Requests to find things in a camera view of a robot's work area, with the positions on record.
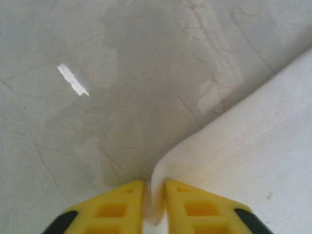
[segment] white cloth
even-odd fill
[[[166,178],[242,202],[275,234],[312,233],[312,50],[156,165]]]

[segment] yellow clamp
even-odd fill
[[[42,234],[141,234],[144,181],[79,203]],[[239,202],[175,181],[165,182],[170,234],[273,234]]]

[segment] marble floor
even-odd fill
[[[311,45],[311,0],[2,0],[1,233],[149,180]]]

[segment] white marble tile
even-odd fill
[[[0,21],[4,234],[38,233],[70,204],[149,180],[312,42],[304,0],[3,0]]]

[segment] yellow plastic object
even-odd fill
[[[175,181],[165,182],[170,234],[253,234],[235,213],[239,202]]]
[[[140,234],[144,181],[138,180],[79,203],[63,213],[77,211],[64,234]]]

